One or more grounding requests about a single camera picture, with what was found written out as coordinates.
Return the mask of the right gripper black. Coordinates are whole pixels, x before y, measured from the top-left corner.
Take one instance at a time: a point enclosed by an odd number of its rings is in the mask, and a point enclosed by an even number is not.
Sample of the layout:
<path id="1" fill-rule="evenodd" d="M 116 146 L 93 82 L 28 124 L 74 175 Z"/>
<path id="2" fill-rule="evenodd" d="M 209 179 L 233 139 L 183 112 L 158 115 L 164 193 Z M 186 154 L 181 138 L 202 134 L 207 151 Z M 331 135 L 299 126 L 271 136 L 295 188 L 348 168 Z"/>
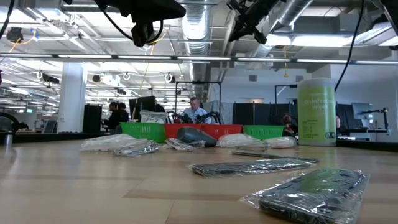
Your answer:
<path id="1" fill-rule="evenodd" d="M 229 35 L 229 41 L 233 42 L 245 35 L 254 35 L 255 40 L 259 44 L 266 44 L 267 38 L 259 32 L 256 26 L 247 25 L 246 19 L 262 19 L 267 16 L 270 11 L 279 3 L 279 0 L 253 0 L 247 6 L 246 0 L 229 0 L 228 7 L 235 10 L 239 16 L 235 18 L 235 23 Z"/>

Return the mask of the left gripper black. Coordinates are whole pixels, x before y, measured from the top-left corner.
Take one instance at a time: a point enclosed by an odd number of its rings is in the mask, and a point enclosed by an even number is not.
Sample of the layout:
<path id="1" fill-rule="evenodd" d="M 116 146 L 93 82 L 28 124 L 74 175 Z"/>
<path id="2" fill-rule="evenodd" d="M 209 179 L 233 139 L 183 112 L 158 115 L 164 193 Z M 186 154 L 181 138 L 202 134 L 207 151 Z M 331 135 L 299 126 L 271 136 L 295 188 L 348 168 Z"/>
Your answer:
<path id="1" fill-rule="evenodd" d="M 120 0 L 116 3 L 122 16 L 131 16 L 135 23 L 184 17 L 186 9 L 174 0 Z"/>

